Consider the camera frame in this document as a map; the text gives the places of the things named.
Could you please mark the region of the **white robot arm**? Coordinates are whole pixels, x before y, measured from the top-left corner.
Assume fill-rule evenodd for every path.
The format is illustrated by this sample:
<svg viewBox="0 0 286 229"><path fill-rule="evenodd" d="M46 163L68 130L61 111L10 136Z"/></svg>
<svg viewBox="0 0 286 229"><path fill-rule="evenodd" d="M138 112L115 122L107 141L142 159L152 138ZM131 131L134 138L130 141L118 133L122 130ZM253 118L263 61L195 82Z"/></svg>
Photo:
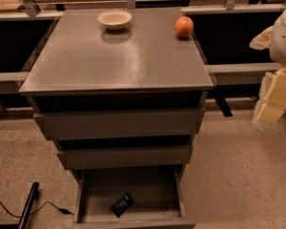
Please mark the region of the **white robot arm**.
<svg viewBox="0 0 286 229"><path fill-rule="evenodd" d="M268 49L273 61L286 65L286 10L271 27L253 38L249 47L259 51Z"/></svg>

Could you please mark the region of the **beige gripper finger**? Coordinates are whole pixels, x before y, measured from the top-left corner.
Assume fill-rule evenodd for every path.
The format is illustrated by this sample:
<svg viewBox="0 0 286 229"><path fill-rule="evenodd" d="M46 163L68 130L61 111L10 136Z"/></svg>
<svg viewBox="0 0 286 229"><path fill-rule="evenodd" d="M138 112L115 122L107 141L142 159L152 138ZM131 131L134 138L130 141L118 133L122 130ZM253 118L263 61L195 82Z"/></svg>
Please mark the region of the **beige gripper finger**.
<svg viewBox="0 0 286 229"><path fill-rule="evenodd" d="M257 35L255 38L252 39L252 41L249 44L249 47L259 51L269 49L272 31L273 31L273 26L265 29L263 32L261 32L259 35Z"/></svg>

